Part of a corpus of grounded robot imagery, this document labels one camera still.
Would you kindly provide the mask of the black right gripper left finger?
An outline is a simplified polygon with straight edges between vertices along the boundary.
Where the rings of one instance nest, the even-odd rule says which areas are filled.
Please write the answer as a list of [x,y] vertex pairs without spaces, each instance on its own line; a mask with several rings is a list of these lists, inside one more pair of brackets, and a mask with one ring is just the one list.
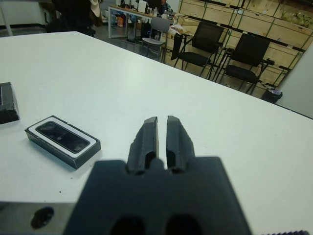
[[140,175],[154,169],[159,159],[158,119],[150,117],[144,120],[132,144],[130,145],[127,173]]

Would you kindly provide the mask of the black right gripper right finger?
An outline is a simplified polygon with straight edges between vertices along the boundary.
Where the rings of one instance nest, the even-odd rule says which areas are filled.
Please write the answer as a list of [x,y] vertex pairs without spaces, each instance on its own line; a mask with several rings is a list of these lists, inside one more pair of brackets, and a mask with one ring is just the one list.
[[188,162],[195,158],[193,142],[175,116],[167,118],[166,158],[168,169],[174,173],[185,171]]

